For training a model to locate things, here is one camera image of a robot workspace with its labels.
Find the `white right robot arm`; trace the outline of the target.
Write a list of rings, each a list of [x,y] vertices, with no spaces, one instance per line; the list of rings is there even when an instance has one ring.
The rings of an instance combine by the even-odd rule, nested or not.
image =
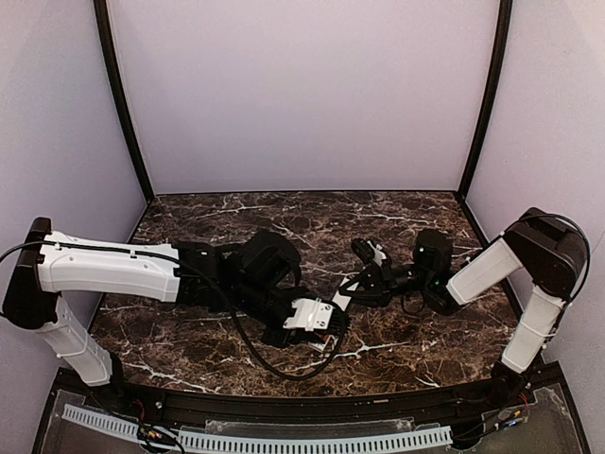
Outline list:
[[[591,263],[587,235],[571,219],[536,207],[502,231],[458,271],[452,271],[453,243],[442,232],[421,230],[410,263],[395,266],[371,239],[356,238],[352,249],[364,268],[338,289],[355,304],[387,306],[395,297],[421,295],[434,312],[449,316],[484,291],[524,270],[533,285],[509,343],[494,363],[486,401],[501,408],[526,386],[527,370],[553,338],[563,314],[585,285]]]

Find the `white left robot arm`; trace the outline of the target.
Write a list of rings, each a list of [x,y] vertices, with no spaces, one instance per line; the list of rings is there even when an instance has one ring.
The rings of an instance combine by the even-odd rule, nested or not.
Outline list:
[[[244,243],[211,246],[182,241],[128,246],[68,236],[36,218],[18,259],[2,304],[12,324],[35,331],[90,387],[121,379],[117,357],[100,347],[75,318],[65,291],[91,291],[151,298],[179,305],[231,308],[261,322],[264,340],[287,345],[325,326],[319,303],[294,285],[301,279],[301,257],[283,236],[260,231]]]

